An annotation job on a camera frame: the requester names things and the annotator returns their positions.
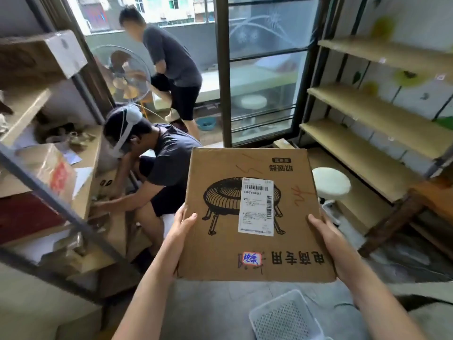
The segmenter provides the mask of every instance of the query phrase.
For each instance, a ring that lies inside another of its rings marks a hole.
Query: dark t-shirt
[[[201,85],[202,77],[189,51],[175,36],[155,25],[149,25],[143,33],[143,44],[154,64],[165,60],[165,76],[179,87]]]
[[[159,186],[179,185],[186,189],[192,148],[203,147],[194,137],[169,124],[155,124],[167,129],[160,135],[154,152],[156,160],[148,181]]]

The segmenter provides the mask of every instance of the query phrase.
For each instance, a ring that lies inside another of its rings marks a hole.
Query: round stool seat
[[[267,99],[259,94],[246,95],[240,102],[241,107],[247,110],[259,110],[267,105]]]
[[[351,190],[351,182],[342,172],[329,167],[318,167],[313,171],[318,197],[339,200]]]

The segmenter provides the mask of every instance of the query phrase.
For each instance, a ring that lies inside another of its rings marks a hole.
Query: foot
[[[165,116],[165,120],[167,121],[167,123],[171,123],[172,121],[175,121],[178,119],[179,119],[178,111],[176,111],[174,108],[171,108],[170,113]]]

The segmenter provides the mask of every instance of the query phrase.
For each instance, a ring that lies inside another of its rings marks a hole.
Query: barcode
[[[258,191],[269,191],[269,187],[246,184],[246,189],[256,189]]]
[[[272,218],[272,196],[267,196],[267,218]]]

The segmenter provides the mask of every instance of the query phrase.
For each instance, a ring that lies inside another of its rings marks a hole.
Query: electric fan
[[[96,47],[92,52],[117,104],[138,102],[146,96],[150,70],[139,56],[116,45]]]

